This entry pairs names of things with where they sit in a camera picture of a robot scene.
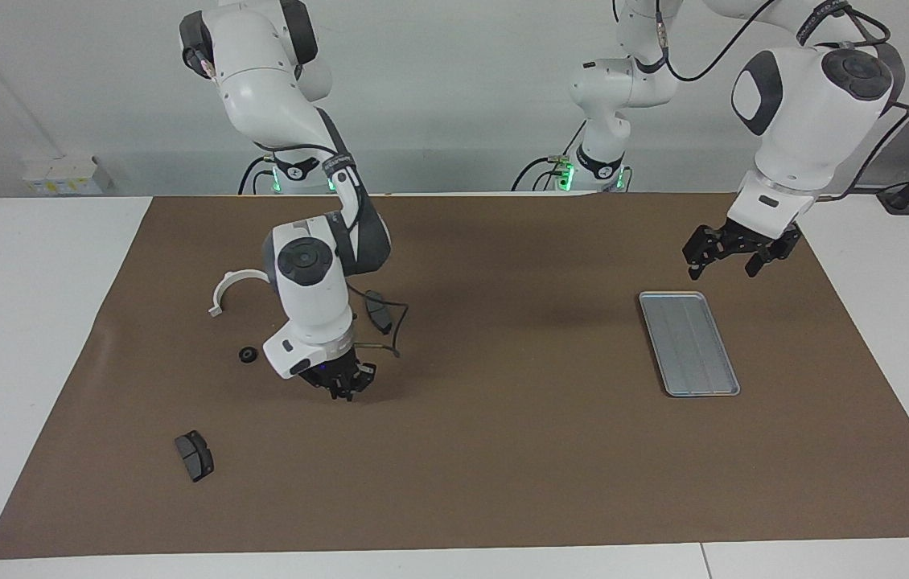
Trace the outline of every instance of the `brown paper mat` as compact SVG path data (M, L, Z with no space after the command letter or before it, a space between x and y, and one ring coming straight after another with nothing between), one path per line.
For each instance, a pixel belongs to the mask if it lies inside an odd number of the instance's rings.
M908 418L808 246L687 277L683 242L731 199L378 200L393 257L352 281L413 310L404 359L363 351L380 373L354 404L238 362L284 322L266 285L207 313L275 224L336 201L156 199L0 558L909 536ZM741 396L663 394L653 289L705 293ZM197 484L190 429L215 454Z

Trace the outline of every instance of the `white wall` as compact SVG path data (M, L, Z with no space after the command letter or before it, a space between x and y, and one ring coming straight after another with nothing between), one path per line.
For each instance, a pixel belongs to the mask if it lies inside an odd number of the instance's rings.
M620 55L602 0L306 3L335 78L323 107L374 191L507 188L531 158L560 153L579 124L566 89L573 66ZM0 80L57 150L96 154L120 194L230 193L257 150L230 127L212 87L183 66L176 36L184 14L212 5L0 0ZM909 1L862 0L862 8L895 31L909 76ZM704 66L738 25L687 4L672 31L678 68ZM757 139L735 120L730 86L757 49L792 43L782 30L753 26L705 80L666 106L631 113L635 190L733 190ZM0 195L23 195L20 158L50 147L7 102L0 94Z

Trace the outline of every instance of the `robotic arm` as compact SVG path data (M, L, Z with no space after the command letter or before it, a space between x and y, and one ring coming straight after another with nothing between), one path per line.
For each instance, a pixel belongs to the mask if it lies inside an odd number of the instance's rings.
M573 99L586 111L586 134L575 154L579 186L607 188L619 168L630 107L668 102L679 77L668 65L668 29L681 0L627 0L619 40L631 54L577 71ZM755 276L783 260L800 240L794 220L833 179L902 91L902 59L870 36L865 15L845 0L705 0L716 14L789 30L799 47L761 51L734 84L733 106L761 137L755 167L741 182L722 228L701 226L683 253L698 279L713 261L754 253Z
M391 245L333 121L311 105L329 93L330 77L312 63L307 9L299 0L223 5L186 16L179 35L183 62L215 82L238 131L273 155L312 151L336 187L340 210L282 224L265 240L265 273L289 322L263 351L281 377L351 400L375 367L356 358L344 278L377 271Z

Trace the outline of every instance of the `black cable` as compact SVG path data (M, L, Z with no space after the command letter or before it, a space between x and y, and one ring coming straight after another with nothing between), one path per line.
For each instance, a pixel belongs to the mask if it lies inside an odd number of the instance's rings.
M522 169L522 171L520 172L520 176L516 177L516 182L512 184L512 188L510 188L509 191L515 191L516 188L518 187L518 184L520 184L522 177L525 177L525 175L529 172L529 169L536 167L536 165L540 165L542 162L549 162L549 161L547 160L547 157L541 157L541 158L535 158L534 160L529 162L529 164L527 166L525 166L525 168Z
M623 193L630 193L630 183L634 182L634 168L627 167L627 169L630 171L630 179L627 180L627 187L624 188Z
M248 186L248 177L251 176L251 172L255 170L255 167L258 166L259 162L267 162L264 157L255 158L251 162L251 165L248 165L248 169L244 171L244 176L241 177L241 186L237 188L237 195L244 194L244 187Z
M852 191L855 190L855 187L858 187L859 179L862 179L863 173L866 173L866 169L870 168L870 163L873 162L875 158L877 158L877 153L880 153L881 148L887 144L887 139L890 139L891 135L897 132L897 129L902 128L904 122L909 118L909 106L907 104L904 104L903 102L895 102L895 109L901 109L906 112L902 115L902 118L899 118L899 120L895 122L895 125L893 125L893 127L889 128L888 131L884 133L884 136L881 137L880 142L877 142L877 146L873 147L873 150L870 151L869 157L866 157L866 160L862 163L862 167L859 167L858 173L855 173L855 179L851 180L850 186L845 189L844 193L837 195L837 197L823 197L819 198L817 201L841 201L841 199L844 199L845 197L848 197L848 195L851 195Z
M855 21L855 26L858 27L858 30L860 33L862 33L862 36L866 37L866 41L864 41L864 43L855 43L855 47L876 47L878 44L889 43L891 39L891 29L887 28L884 23L878 21L876 18L873 18L873 16L866 14L866 12L855 10L855 8L852 8L851 6L845 8L845 12L847 12L848 16L850 16L850 18ZM877 30L884 33L884 37L877 38L870 35L869 31L866 30L866 27L864 27L860 21L871 23L871 25L876 27Z
M540 184L540 179L543 179L544 177L547 177L547 183L551 183L551 177L558 176L558 175L561 175L561 172L558 172L558 171L548 171L548 172L546 172L546 173L541 173L541 175L537 177L537 180L534 181L534 183L533 183L533 188L532 188L532 190L530 190L530 191L536 191L536 190L537 190L537 186L539 186L539 184Z
M672 68L672 63L668 59L668 44L667 44L667 47L665 47L665 49L664 49L664 54L665 54L665 66L668 67L668 72L672 73L672 76L675 76L676 80L679 80L681 82L694 82L696 80L701 80L701 78L704 77L705 74L708 74L709 72L711 72L712 69L715 68L716 65L719 64L719 61L722 61L723 56L726 56L726 53L728 51L730 51L731 48L734 47L734 44L736 44L737 41L741 38L742 34L744 34L745 31L748 30L748 27L751 26L753 22L755 22L755 19L758 18L764 11L766 11L766 9L768 7L773 5L773 3L775 1L777 1L777 0L767 0L767 2L762 4L758 10L754 11L754 14L749 16L747 22L744 23L744 26L741 26L741 29L737 30L737 34L734 34L734 37L730 38L730 42L727 43L726 46L722 49L722 51L719 52L719 55L716 56L715 60L713 60L711 64L709 64L707 67L705 67L705 70L702 70L701 73L698 73L696 76L682 76L681 74L676 72L675 68ZM656 12L656 15L658 16L658 18L661 19L661 0L656 0L656 3L654 3L654 4L656 4L656 8L654 8L654 11Z
M891 191L892 188L904 187L908 183L909 183L909 180L902 181L901 183L892 183L892 184L889 184L889 186L887 186L887 187L871 188L871 190L864 191L864 193L862 193L862 191L852 191L851 194L852 195L880 195L882 193L887 193L888 191Z
M301 144L296 144L296 146L279 146L279 147L263 146L263 144L258 143L258 142L256 142L255 144L256 144L256 146L258 146L258 148L260 148L260 150L267 150L270 153L286 153L286 151L288 151L288 150L305 150L305 148L315 148L315 150L325 150L326 153L329 153L329 154L338 154L337 151L333 150L332 148L330 148L328 146L317 146L316 144L312 144L312 143L301 143Z
M565 147L565 150L563 150L561 152L562 157L565 157L565 155L569 154L569 150L571 150L571 148L573 148L573 143L576 142L576 139L579 139L580 133L583 132L583 127L586 127L586 121L580 122L579 129L576 129L576 133L573 135L573 138L569 139L569 144L567 144L567 146ZM554 175L547 176L547 180L544 181L544 191L547 191L547 187L551 186L551 177L553 177L553 176Z
M348 233L355 231L355 226L358 226L358 221L362 220L362 208L364 207L362 194L355 189L355 195L358 195L358 210L355 211L355 219L351 221L351 226L348 226Z
M362 290L357 289L355 286L351 285L351 283L348 283L348 290L351 290L355 294L359 294L359 296L361 296L362 298L364 298L370 302L380 304L382 306L393 306L393 307L402 308L401 317L399 319L397 319L397 323L395 323L395 325L393 325L393 336L391 336L391 345L389 345L389 347L385 346L384 344L375 344L375 345L364 344L367 347L382 347L382 349L385 349L386 351L393 353L393 358L401 358L401 351L399 351L399 349L397 349L397 336L401 332L401 326L404 323L404 318L405 318L405 316L408 315L408 310L411 309L411 307L408 304L405 304L402 302L388 302L387 300L380 300L380 298L374 298L373 296L369 296L369 294L362 292Z
M258 195L258 177L262 177L265 175L268 175L269 177L272 177L272 179L275 179L275 175L274 175L274 173L272 173L272 171L258 171L258 173L255 175L255 180L253 180L253 184L252 184L252 189L253 189L253 191L255 191L255 195Z

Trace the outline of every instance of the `white table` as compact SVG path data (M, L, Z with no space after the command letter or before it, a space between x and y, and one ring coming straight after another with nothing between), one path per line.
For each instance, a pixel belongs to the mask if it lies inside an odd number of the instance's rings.
M0 200L0 514L149 202ZM909 416L909 217L853 197L801 226ZM879 579L909 577L909 539L0 561L0 577L181 575Z

